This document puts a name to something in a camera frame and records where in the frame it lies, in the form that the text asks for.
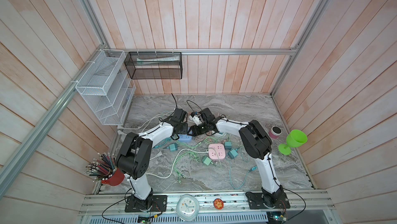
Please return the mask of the pink power strip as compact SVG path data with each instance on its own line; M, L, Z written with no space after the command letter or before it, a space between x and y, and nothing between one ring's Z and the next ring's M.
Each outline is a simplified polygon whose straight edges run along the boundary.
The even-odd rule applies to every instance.
M221 143L214 143L208 146L208 156L212 161L222 161L226 157L225 147Z

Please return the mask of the green USB charger plug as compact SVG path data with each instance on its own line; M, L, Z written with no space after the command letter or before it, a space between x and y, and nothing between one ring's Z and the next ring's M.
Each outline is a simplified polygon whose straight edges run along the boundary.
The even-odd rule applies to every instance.
M204 165L206 165L206 166L209 166L209 165L211 165L213 163L213 161L209 157L204 156L203 159L202 159L202 163Z

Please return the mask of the teal USB charger plug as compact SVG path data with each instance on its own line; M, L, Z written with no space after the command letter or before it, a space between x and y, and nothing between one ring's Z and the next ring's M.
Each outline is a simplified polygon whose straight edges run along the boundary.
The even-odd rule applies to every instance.
M232 145L232 143L230 141L225 141L224 142L224 147L225 147L225 149L232 149L233 145Z

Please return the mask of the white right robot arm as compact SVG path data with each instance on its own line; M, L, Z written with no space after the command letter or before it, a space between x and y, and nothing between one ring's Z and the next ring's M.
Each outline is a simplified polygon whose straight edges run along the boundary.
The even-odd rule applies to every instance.
M195 123L188 134L196 137L210 131L239 136L247 154L255 160L260 174L261 193L246 192L251 209L290 208L290 202L283 186L276 178L271 157L272 140L257 120L239 122L225 117L215 117L209 108L192 112L189 118Z

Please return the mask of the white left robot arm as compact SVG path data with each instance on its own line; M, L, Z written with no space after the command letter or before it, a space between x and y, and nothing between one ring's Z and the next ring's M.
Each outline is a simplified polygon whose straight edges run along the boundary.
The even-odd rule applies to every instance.
M139 134L127 134L116 157L116 166L120 169L133 190L127 198L127 207L138 212L147 212L153 206L153 189L149 185L146 171L149 166L152 148L166 138L187 133L187 112L176 108L172 114L159 124Z

